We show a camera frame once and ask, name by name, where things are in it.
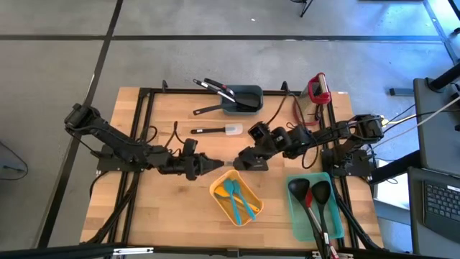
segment laptop keyboard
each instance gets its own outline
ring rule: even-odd
[[[460,189],[424,182],[425,211],[460,222]]]

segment utensil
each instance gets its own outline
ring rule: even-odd
[[[222,83],[219,83],[218,81],[214,81],[212,79],[209,79],[209,78],[204,78],[204,80],[206,83],[209,83],[215,87],[218,87],[220,89],[222,89],[222,91],[224,91],[226,94],[230,95],[230,96],[233,96],[235,97],[235,93],[230,89],[230,88],[227,88],[226,85],[222,84]]]
[[[308,189],[308,192],[307,192],[306,204],[307,204],[308,211],[310,211],[310,213],[312,215],[312,218],[313,218],[313,221],[315,223],[316,228],[321,232],[322,231],[321,225],[319,224],[318,219],[316,219],[316,216],[313,213],[313,210],[311,209],[311,202],[312,201],[313,201],[313,194],[311,193],[311,188],[310,188],[310,189]]]
[[[216,188],[216,190],[214,190],[214,194],[217,195],[220,198],[230,198],[230,194],[227,191],[225,191],[224,187],[222,187],[222,186],[218,186]],[[243,201],[240,198],[234,196],[234,199],[239,204],[243,204]],[[250,204],[250,203],[248,203],[248,205],[253,211],[255,211],[255,212],[260,211],[260,209],[257,206],[255,206],[253,204]]]
[[[222,128],[213,128],[213,129],[192,129],[191,134],[203,134],[203,133],[212,133],[212,132],[225,132],[225,135],[239,135],[243,132],[243,124],[234,123],[234,124],[225,124],[225,127]]]
[[[230,179],[225,179],[224,181],[224,189],[230,195],[231,206],[233,207],[233,213],[235,214],[235,220],[237,225],[242,224],[242,218],[239,216],[238,208],[236,207],[235,198],[233,197],[234,187],[233,181]]]
[[[201,82],[199,80],[193,79],[193,82],[196,83],[199,86],[202,86],[208,90],[213,91],[216,94],[219,94],[222,97],[227,98],[231,102],[236,102],[235,99],[231,98],[230,96],[226,95],[223,91],[216,90],[214,87],[210,87],[207,83]]]
[[[241,110],[242,112],[248,111],[248,112],[255,112],[259,108],[260,105],[260,100],[257,95],[254,94],[246,94],[246,93],[240,93],[240,94],[235,94],[234,98],[230,97],[229,95],[225,94],[223,91],[219,91],[215,89],[212,86],[209,86],[207,83],[201,82],[199,80],[193,79],[193,82],[198,84],[199,86],[202,86],[208,90],[213,91],[214,93],[224,97],[230,103],[225,103],[225,104],[219,104],[215,106],[210,106],[202,109],[197,109],[193,111],[194,115],[199,115],[205,112],[210,112],[213,110],[217,109],[223,109],[223,108],[228,108],[232,106],[236,106],[238,110]]]
[[[326,253],[330,250],[328,228],[326,226],[326,220],[324,219],[324,207],[327,204],[329,197],[331,196],[331,186],[328,181],[319,181],[313,187],[311,187],[311,193],[315,197],[316,205],[318,206],[319,217],[321,220],[321,229],[323,230],[323,238],[326,244]]]
[[[310,220],[310,223],[311,223],[311,229],[313,230],[313,236],[315,237],[316,246],[318,247],[318,251],[321,255],[321,258],[326,258],[324,256],[325,253],[324,253],[323,239],[321,238],[321,234],[314,224],[313,216],[308,210],[308,207],[306,204],[306,196],[307,196],[309,187],[310,187],[310,181],[304,178],[295,178],[287,184],[287,188],[289,189],[289,192],[299,201],[300,205],[303,207],[303,209],[307,213],[308,220]]]
[[[256,215],[254,214],[254,212],[252,212],[252,209],[249,207],[248,203],[246,202],[246,199],[243,197],[242,187],[239,185],[239,182],[237,180],[233,180],[233,188],[234,192],[238,194],[238,196],[243,201],[244,208],[246,208],[247,214],[249,214],[252,220],[256,220]]]

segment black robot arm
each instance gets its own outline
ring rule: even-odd
[[[334,165],[343,166],[344,163],[350,164],[350,159],[369,160],[366,152],[361,152],[360,148],[383,138],[381,117],[370,114],[356,115],[348,121],[337,122],[315,132],[306,131],[302,125],[287,132],[282,127],[270,131],[265,123],[258,122],[248,133],[255,144],[254,147],[246,147],[238,154],[234,161],[237,170],[266,171],[266,161],[273,155],[282,153],[284,158],[295,159],[309,148],[335,140],[346,142],[330,149],[330,154],[323,156],[327,155]]]
[[[101,171],[143,171],[156,168],[161,174],[182,174],[188,180],[201,176],[224,165],[223,161],[195,154],[198,141],[187,139],[179,156],[174,156],[161,145],[149,145],[133,140],[101,118],[91,106],[75,104],[65,118],[65,130],[74,135],[93,135],[105,145],[101,152],[91,152],[99,158]]]

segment teal tray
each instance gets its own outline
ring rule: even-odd
[[[288,176],[286,178],[286,191],[289,199],[289,212],[290,218],[293,222],[293,231],[295,239],[299,241],[315,241],[313,236],[313,230],[311,229],[310,221],[308,221],[305,210],[300,205],[299,201],[289,192],[288,183],[294,178],[304,178],[310,181],[310,188],[319,181],[328,181],[331,184],[331,180],[327,173],[309,173],[304,175]],[[316,201],[313,199],[311,203],[311,209],[318,221],[320,221],[318,206]],[[331,197],[328,200],[327,206],[324,208],[324,219],[326,220],[326,226],[328,227],[329,237],[331,239],[344,237],[344,228],[340,220],[339,208],[337,207],[334,193],[331,192]]]

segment white cable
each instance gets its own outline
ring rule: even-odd
[[[416,127],[419,127],[420,125],[422,125],[423,123],[427,122],[428,120],[430,120],[431,118],[433,118],[434,116],[436,116],[438,113],[442,112],[443,110],[447,109],[449,106],[451,106],[452,104],[455,104],[458,100],[460,100],[460,96],[455,98],[453,101],[451,101],[450,103],[446,104],[444,107],[440,108],[439,110],[437,110],[435,113],[433,113],[432,115],[430,115],[428,118],[424,119],[423,121],[419,122],[417,125],[415,125],[414,127],[411,127],[410,129],[398,134],[398,135],[395,135],[394,137],[391,137],[389,138],[388,140],[385,140],[384,142],[380,142],[379,144],[375,145],[374,147],[372,147],[372,149],[375,149],[376,147],[380,146],[380,145],[383,145],[385,144],[386,142],[390,141],[390,140],[394,140],[395,138],[399,137],[399,136],[402,136],[406,133],[408,133],[409,131],[415,129]]]

